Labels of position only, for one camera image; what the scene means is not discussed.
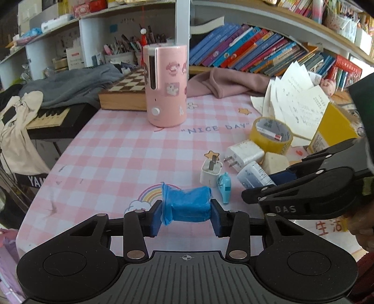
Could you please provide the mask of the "right hand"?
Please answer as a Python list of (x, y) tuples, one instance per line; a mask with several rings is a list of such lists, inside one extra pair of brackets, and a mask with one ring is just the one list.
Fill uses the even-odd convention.
[(366, 251), (373, 252), (373, 208), (362, 208), (347, 217), (349, 232)]

